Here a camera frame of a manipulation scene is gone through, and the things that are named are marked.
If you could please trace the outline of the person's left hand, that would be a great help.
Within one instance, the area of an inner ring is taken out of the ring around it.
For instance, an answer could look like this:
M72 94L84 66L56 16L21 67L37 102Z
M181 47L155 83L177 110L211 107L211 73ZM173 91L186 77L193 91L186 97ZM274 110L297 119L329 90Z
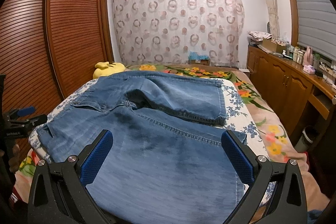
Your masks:
M3 151L2 149L0 150L1 154L0 157L2 158L5 154L5 151ZM20 149L19 149L19 145L15 144L12 148L12 152L13 152L13 156L8 160L9 163L9 171L11 173L15 173L18 169L19 166L21 164L19 157L20 157ZM5 174L5 167L3 166L3 164L1 164L1 176L4 176Z

